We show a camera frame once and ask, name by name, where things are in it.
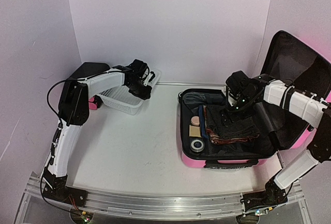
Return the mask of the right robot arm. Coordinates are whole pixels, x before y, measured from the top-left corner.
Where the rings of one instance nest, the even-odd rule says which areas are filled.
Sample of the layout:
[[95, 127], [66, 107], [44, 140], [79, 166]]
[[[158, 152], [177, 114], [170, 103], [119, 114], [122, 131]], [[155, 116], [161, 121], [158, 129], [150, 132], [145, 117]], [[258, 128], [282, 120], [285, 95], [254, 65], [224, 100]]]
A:
[[267, 74], [248, 78], [242, 71], [232, 73], [226, 80], [228, 92], [236, 104], [228, 109], [228, 116], [256, 116], [264, 125], [271, 122], [274, 113], [285, 115], [284, 124], [269, 131], [267, 138], [276, 151], [288, 150], [308, 129], [316, 134], [307, 148], [287, 166], [278, 171], [263, 191], [246, 193], [243, 203], [246, 211], [275, 207], [287, 202], [293, 184], [318, 164], [330, 160], [330, 103], [308, 90], [300, 90], [294, 83], [275, 79]]

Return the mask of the pink hard-shell suitcase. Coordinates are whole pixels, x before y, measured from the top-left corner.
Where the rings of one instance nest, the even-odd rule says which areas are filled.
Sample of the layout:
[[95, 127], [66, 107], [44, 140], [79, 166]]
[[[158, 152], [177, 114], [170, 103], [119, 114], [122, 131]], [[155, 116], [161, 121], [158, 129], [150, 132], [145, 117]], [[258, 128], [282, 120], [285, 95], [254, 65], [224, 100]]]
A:
[[261, 165], [301, 146], [312, 130], [330, 130], [330, 60], [279, 31], [258, 76], [237, 71], [224, 89], [187, 89], [178, 102], [185, 165]]

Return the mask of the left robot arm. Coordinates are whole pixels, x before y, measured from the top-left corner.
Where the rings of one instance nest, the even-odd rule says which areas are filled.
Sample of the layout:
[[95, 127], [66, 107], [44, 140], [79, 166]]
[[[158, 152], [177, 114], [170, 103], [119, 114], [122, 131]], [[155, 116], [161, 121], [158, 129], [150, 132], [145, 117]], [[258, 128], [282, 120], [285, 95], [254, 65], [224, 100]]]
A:
[[81, 127], [89, 118], [89, 101], [106, 90], [126, 87], [128, 92], [141, 99], [151, 97], [157, 74], [147, 63], [135, 59], [127, 66], [110, 67], [106, 63], [85, 62], [61, 83], [64, 85], [55, 115], [58, 118], [49, 159], [40, 181], [45, 182], [41, 196], [83, 207], [87, 191], [68, 187], [67, 169], [72, 149], [80, 135]]

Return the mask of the blue folded item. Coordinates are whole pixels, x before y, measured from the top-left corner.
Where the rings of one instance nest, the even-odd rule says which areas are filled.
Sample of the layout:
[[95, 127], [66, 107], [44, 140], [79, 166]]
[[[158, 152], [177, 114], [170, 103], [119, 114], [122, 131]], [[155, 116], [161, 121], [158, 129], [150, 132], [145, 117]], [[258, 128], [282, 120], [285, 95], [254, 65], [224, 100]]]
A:
[[208, 135], [206, 133], [206, 128], [205, 128], [204, 106], [203, 105], [199, 106], [198, 113], [199, 113], [199, 119], [200, 119], [201, 136], [204, 139], [208, 139]]

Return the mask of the black dotted garment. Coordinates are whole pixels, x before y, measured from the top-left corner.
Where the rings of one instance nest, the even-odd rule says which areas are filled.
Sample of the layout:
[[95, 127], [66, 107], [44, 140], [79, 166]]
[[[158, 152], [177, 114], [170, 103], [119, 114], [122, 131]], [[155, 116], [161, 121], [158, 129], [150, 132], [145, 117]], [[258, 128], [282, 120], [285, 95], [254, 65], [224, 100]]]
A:
[[236, 118], [234, 121], [225, 113], [225, 107], [207, 105], [204, 107], [205, 128], [211, 129], [222, 138], [236, 138], [260, 134], [252, 117]]

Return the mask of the round pink compact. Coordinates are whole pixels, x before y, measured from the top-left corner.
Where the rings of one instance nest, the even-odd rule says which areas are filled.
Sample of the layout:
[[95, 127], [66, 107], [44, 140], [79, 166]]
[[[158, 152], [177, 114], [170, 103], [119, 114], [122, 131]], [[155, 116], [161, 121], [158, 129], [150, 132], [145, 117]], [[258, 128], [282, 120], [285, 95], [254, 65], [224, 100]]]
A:
[[200, 118], [199, 118], [199, 116], [193, 116], [190, 119], [190, 122], [191, 122], [191, 125], [193, 125], [193, 126], [199, 126], [200, 125]]

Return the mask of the dark blue jeans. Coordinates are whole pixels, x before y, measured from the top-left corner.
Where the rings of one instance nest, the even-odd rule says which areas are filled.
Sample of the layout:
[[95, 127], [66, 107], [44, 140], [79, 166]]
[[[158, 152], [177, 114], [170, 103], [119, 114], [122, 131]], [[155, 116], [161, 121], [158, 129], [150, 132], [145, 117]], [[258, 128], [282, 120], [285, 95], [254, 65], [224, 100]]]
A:
[[192, 113], [198, 113], [199, 106], [219, 105], [225, 106], [226, 99], [223, 93], [190, 92], [182, 96], [182, 103]]

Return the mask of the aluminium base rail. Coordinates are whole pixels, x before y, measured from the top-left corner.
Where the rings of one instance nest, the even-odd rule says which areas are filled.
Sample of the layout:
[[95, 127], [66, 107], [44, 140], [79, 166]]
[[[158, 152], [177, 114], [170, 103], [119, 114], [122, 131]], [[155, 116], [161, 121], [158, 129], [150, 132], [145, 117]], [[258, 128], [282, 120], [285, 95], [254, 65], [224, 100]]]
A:
[[201, 196], [151, 196], [127, 193], [83, 190], [69, 187], [72, 198], [56, 201], [50, 199], [49, 187], [45, 187], [36, 173], [32, 173], [24, 189], [14, 223], [91, 223], [110, 220], [151, 221], [225, 221], [234, 223], [311, 223], [307, 202], [301, 185], [296, 181], [286, 189], [281, 204], [261, 201], [263, 194], [226, 193]]

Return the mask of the small green circuit board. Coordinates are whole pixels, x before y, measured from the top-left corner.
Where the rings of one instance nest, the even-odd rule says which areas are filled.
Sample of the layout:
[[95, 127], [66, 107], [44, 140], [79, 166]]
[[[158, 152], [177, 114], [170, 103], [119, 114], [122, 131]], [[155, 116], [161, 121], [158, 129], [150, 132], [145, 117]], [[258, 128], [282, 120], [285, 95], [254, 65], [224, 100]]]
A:
[[92, 216], [85, 211], [80, 212], [79, 216], [84, 223], [90, 223], [90, 221], [92, 220]]

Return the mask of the round black tin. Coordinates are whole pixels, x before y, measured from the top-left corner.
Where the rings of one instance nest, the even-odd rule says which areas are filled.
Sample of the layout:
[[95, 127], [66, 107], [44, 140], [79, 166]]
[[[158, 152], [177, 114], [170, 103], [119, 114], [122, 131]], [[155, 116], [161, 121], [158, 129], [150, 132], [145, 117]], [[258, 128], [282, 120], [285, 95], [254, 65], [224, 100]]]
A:
[[190, 142], [190, 149], [195, 153], [200, 153], [204, 150], [205, 143], [201, 139], [193, 139]]

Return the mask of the white plastic mesh basket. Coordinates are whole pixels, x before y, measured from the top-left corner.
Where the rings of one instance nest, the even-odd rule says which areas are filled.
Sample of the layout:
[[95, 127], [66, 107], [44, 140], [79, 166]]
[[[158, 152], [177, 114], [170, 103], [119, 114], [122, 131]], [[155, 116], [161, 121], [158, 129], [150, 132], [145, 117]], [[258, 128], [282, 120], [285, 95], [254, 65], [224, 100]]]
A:
[[[156, 76], [148, 85], [154, 88], [161, 76], [161, 72], [159, 70], [149, 68], [143, 70], [143, 72], [135, 72], [133, 69], [127, 70], [129, 75], [141, 75], [143, 84], [145, 78], [151, 71], [154, 71]], [[131, 115], [135, 115], [145, 102], [145, 100], [135, 97], [129, 93], [129, 88], [124, 85], [107, 89], [106, 91], [97, 94], [97, 96], [101, 98], [103, 104], [107, 107], [117, 109]]]

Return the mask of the red brown patterned garment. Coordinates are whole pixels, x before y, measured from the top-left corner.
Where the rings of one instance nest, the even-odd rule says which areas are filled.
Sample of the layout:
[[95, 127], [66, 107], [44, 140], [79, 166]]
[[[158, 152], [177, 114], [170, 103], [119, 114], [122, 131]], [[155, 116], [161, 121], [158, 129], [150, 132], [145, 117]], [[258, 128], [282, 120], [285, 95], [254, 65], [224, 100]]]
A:
[[246, 143], [260, 136], [259, 134], [257, 134], [257, 135], [248, 135], [248, 136], [236, 137], [236, 138], [222, 138], [220, 135], [216, 134], [215, 132], [213, 132], [211, 129], [208, 128], [206, 134], [208, 135], [209, 140], [213, 145], [228, 145], [238, 142]]

